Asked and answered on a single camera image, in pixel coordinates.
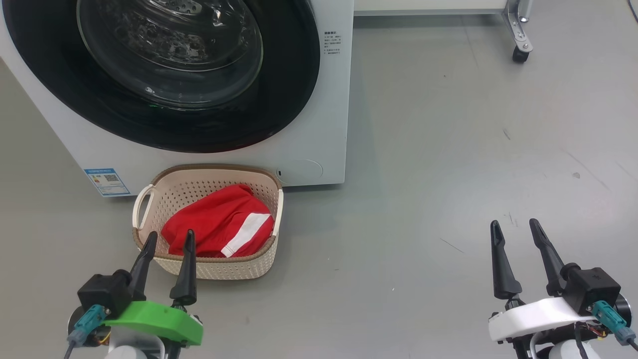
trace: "gray floor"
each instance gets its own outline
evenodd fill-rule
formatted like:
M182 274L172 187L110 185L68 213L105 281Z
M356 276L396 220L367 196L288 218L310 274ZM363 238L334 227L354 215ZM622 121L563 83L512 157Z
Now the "gray floor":
M265 277L200 283L204 345L182 357L513 358L487 334L504 304L493 219L525 300L545 297L536 217L566 262L638 303L638 24L624 0L533 15L524 66L498 18L357 19L347 183L287 192ZM99 197L4 66L0 81L0 351L61 358L76 290L137 254L132 202ZM153 264L149 298L173 284Z

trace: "laundry basket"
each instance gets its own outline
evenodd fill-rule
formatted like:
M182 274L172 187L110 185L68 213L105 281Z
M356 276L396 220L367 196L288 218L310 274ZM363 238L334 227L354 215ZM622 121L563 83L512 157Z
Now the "laundry basket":
M166 271L177 275L183 256L168 253L168 242L161 236L166 221L181 208L224 187L245 184L261 200L275 219L271 237L262 249L249 257L197 258L199 279L253 279L266 274L277 251L279 224L283 210L281 183L270 173L234 165L180 165L160 173L137 196L133 208L133 239L141 250L148 235L159 234L155 261ZM140 223L144 198L150 196Z

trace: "brown basket rim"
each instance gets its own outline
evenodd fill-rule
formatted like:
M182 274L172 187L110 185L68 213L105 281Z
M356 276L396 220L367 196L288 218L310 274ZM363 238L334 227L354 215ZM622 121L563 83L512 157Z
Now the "brown basket rim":
M281 182L279 181L279 179L277 179L277 177L272 175L270 172L265 171L263 169L258 169L258 168L254 168L254 167L248 167L248 166L242 166L242 165L215 165L215 164L177 165L177 166L171 167L169 169L166 169L166 170L162 171L160 174L158 174L157 176L155 176L155 178L153 179L151 184L154 185L154 186L157 185L162 178L164 178L165 176L167 176L167 175L169 175L169 174L171 174L173 172L188 171L188 170L195 170L195 169L226 169L226 170L231 170L231 171L244 171L244 172L255 172L255 173L259 173L259 174L264 174L264 175L270 177L275 182L275 184L277 184L277 189L278 190L282 189ZM275 242L276 239L277 239L276 236L271 236L270 238L268 238L266 243L263 245L262 249L260 249L259 252L253 254L252 256L248 256L248 257L231 257L231 258L197 257L197 262L198 263L241 263L241 262L250 262L250 261L253 261L255 259L258 259L259 257L262 257L266 252L268 252L271 249L272 244ZM135 241L135 244L137 245L138 249L141 250L144 247L144 244L142 244L142 240L140 239L140 230L137 229L137 228L133 228L133 240ZM184 256L177 256L177 255L168 254L168 253L166 253L166 254L164 254L164 253L160 253L160 254L155 253L155 258L169 259L169 260L172 260L172 261L183 261L184 260Z

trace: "caster wheel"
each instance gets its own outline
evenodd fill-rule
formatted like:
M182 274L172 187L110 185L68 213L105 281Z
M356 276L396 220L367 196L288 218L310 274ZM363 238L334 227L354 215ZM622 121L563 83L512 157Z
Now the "caster wheel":
M514 54L512 54L512 60L514 60L517 64L522 64L527 61L527 58L530 56L529 52L523 52L518 49L518 47L514 47Z

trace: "white stripe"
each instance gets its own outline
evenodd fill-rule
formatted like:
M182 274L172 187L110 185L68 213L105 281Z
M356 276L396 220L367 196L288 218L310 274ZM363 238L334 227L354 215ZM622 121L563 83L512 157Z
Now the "white stripe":
M221 253L226 256L226 258L235 254L243 245L253 239L257 231L259 231L259 228L261 228L270 217L270 214L249 214L237 234L228 242L224 249L221 250Z

